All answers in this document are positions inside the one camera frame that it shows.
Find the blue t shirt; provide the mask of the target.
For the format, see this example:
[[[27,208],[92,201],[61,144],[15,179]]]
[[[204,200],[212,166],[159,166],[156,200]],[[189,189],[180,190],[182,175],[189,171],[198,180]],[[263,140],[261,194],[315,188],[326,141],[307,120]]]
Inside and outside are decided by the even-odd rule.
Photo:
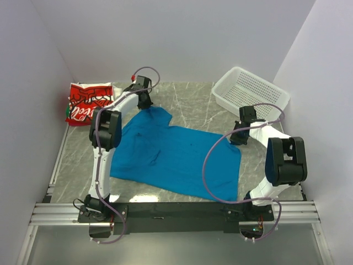
[[[240,150],[220,134],[171,126],[171,119],[161,107],[136,114],[122,129],[111,177],[208,200],[237,200]]]

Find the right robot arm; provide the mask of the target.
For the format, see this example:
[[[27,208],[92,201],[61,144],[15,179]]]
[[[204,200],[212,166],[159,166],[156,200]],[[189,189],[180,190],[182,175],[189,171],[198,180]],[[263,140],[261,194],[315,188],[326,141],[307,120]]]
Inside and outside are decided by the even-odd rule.
[[[239,108],[234,130],[229,138],[232,145],[246,145],[251,137],[266,147],[265,177],[244,197],[256,200],[242,206],[243,216],[255,220],[269,212],[271,201],[267,198],[276,198],[285,189],[306,180],[304,140],[286,135],[259,119],[253,105]]]

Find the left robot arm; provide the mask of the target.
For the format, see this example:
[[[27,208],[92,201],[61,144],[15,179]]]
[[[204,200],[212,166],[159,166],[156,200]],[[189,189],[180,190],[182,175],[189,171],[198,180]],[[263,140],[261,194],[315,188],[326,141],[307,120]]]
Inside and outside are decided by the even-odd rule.
[[[110,169],[115,149],[122,138],[122,118],[133,108],[140,110],[152,106],[149,96],[152,81],[145,76],[133,76],[130,86],[108,106],[93,113],[89,139],[93,146],[94,163],[92,182],[84,199],[84,208],[98,222],[113,216],[109,208]]]

